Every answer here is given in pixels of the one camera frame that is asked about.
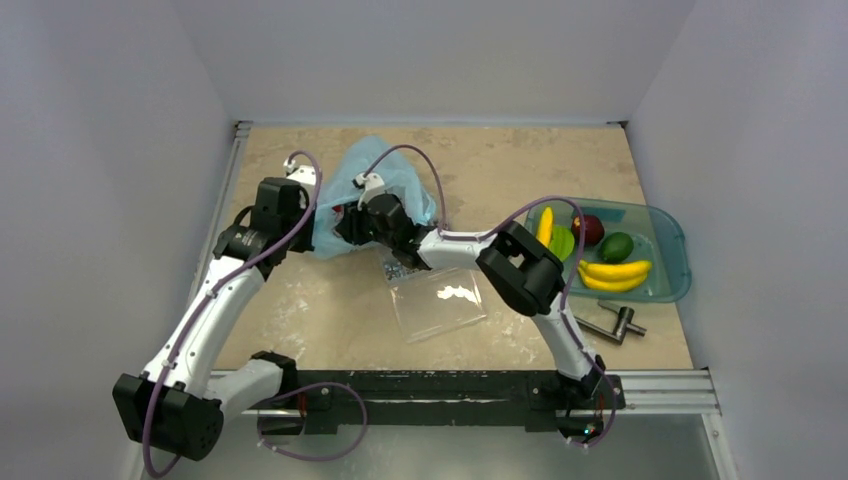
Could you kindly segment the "light blue plastic bag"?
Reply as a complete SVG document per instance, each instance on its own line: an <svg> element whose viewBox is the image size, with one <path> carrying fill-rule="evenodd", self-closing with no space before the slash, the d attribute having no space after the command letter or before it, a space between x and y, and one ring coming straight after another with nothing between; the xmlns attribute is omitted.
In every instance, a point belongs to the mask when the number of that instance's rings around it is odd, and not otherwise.
<svg viewBox="0 0 848 480"><path fill-rule="evenodd" d="M363 137L345 152L333 174L322 181L313 229L314 257L326 260L376 245L373 241L361 245L347 242L336 231L345 216L336 208L358 202L361 190L354 186L354 177L365 172L388 149L389 144L379 136ZM426 190L417 171L402 153L390 153L377 165L375 172L384 180L387 190L402 200L414 222L427 224L435 221L438 199Z"/></svg>

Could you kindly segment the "yellow fake squash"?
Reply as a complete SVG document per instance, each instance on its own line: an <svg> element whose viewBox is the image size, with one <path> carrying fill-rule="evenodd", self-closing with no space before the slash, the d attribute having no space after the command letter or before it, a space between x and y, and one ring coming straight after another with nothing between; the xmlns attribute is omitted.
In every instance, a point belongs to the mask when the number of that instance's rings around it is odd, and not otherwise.
<svg viewBox="0 0 848 480"><path fill-rule="evenodd" d="M544 246L548 247L552 241L554 223L554 211L551 207L545 207L539 216L536 239Z"/></svg>

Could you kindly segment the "green fake fruit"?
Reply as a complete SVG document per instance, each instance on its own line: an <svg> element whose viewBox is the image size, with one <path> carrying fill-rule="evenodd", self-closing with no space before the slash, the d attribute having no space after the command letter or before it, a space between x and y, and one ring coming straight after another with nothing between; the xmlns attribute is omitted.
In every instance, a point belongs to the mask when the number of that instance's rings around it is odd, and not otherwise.
<svg viewBox="0 0 848 480"><path fill-rule="evenodd" d="M554 225L548 249L564 262L575 249L575 238L569 227Z"/></svg>

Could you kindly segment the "red fake fruit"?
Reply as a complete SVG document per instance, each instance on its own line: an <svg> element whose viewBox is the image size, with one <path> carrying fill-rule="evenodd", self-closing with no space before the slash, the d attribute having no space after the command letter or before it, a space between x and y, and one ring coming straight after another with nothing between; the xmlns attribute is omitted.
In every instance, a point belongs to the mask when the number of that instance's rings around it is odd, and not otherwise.
<svg viewBox="0 0 848 480"><path fill-rule="evenodd" d="M602 242L605 237L605 227L602 221L595 215L584 214L583 217L575 216L572 219L571 233L578 242L584 239L586 247L594 247Z"/></svg>

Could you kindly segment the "yellow fake banana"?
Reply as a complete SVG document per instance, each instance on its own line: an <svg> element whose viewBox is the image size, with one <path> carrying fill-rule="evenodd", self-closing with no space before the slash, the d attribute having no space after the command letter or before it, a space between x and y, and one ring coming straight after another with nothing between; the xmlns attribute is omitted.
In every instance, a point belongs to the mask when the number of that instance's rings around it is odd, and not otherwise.
<svg viewBox="0 0 848 480"><path fill-rule="evenodd" d="M578 273L584 285L608 293L623 293L642 285L653 269L653 263L640 260L623 264L591 263L581 260Z"/></svg>

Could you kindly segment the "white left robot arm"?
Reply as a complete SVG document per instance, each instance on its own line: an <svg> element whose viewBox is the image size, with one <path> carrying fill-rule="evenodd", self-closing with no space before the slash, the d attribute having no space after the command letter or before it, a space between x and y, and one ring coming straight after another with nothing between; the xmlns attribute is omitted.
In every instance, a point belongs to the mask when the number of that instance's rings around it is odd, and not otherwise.
<svg viewBox="0 0 848 480"><path fill-rule="evenodd" d="M252 205L218 237L201 288L177 329L141 374L123 374L112 396L130 440L199 461L225 423L266 401L284 409L297 399L295 362L262 351L235 372L212 370L251 298L288 252L312 248L316 173L301 168L267 177Z"/></svg>

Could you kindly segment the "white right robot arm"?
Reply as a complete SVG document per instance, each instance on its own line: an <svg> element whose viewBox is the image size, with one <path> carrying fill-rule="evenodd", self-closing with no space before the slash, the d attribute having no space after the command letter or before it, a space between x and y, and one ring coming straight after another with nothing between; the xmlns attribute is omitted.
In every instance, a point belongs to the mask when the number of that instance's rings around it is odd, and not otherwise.
<svg viewBox="0 0 848 480"><path fill-rule="evenodd" d="M552 354L564 399L576 407L617 410L618 389L601 357L586 345L567 303L562 262L523 226L509 220L485 233L441 233L415 223L390 193L332 210L339 220L335 232L344 241L382 245L408 269L481 272L510 309L535 324Z"/></svg>

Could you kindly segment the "green fake lime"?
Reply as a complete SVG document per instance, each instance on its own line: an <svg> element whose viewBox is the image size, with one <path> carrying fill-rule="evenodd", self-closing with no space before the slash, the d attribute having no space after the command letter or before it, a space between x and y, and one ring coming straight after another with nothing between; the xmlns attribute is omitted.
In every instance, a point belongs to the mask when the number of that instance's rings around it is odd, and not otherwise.
<svg viewBox="0 0 848 480"><path fill-rule="evenodd" d="M607 264L619 264L624 262L633 252L635 242L633 238L624 232L609 234L599 245L598 258Z"/></svg>

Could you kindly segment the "clear plastic screw box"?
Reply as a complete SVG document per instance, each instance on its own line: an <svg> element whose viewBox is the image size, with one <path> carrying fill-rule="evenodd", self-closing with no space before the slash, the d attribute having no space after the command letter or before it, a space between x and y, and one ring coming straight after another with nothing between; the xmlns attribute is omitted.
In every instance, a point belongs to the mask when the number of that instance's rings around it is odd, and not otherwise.
<svg viewBox="0 0 848 480"><path fill-rule="evenodd" d="M385 247L378 249L378 258L406 342L422 342L487 317L471 271L409 269Z"/></svg>

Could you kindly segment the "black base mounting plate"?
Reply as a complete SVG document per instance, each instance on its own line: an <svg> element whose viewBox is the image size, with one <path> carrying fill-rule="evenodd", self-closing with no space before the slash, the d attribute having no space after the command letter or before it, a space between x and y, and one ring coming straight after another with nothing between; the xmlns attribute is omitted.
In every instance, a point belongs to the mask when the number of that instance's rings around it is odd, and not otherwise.
<svg viewBox="0 0 848 480"><path fill-rule="evenodd" d="M590 385L555 370L301 370L284 384L291 399L267 399L255 409L288 410L308 434L343 425L521 427L592 438L612 410L626 406L619 376Z"/></svg>

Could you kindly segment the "dark metal crank tool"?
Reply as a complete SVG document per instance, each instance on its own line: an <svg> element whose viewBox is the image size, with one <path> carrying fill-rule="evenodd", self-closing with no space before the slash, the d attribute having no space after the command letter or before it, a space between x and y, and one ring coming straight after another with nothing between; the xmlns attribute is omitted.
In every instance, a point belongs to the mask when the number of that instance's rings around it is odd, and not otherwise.
<svg viewBox="0 0 848 480"><path fill-rule="evenodd" d="M616 345L622 345L629 335L646 336L647 329L634 322L635 309L633 307L603 299L598 300L597 305L602 310L611 313L614 319L609 321L608 324L598 325L577 317L576 321L584 331Z"/></svg>

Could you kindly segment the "teal plastic tray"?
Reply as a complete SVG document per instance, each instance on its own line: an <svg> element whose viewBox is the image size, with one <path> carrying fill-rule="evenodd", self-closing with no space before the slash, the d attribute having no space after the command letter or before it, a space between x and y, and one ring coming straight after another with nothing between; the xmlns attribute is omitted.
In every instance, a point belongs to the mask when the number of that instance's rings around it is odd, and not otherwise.
<svg viewBox="0 0 848 480"><path fill-rule="evenodd" d="M598 217L607 235L629 235L634 249L627 260L650 261L652 269L645 282L622 293L591 289L576 277L571 287L573 295L623 302L674 303L689 292L692 270L685 235L670 214L652 206L609 200L577 198L575 202L584 214Z"/></svg>

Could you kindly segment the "aluminium frame rail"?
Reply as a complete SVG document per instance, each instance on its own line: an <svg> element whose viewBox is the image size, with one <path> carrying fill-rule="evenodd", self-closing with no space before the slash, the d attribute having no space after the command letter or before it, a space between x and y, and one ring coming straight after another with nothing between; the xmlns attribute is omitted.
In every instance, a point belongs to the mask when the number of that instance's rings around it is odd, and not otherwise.
<svg viewBox="0 0 848 480"><path fill-rule="evenodd" d="M212 375L222 377L229 373ZM621 379L626 401L625 408L616 410L621 414L699 414L717 409L713 384L705 371L629 371L617 376ZM310 389L302 386L290 392L284 390L270 399L291 399ZM267 414L254 406L245 411Z"/></svg>

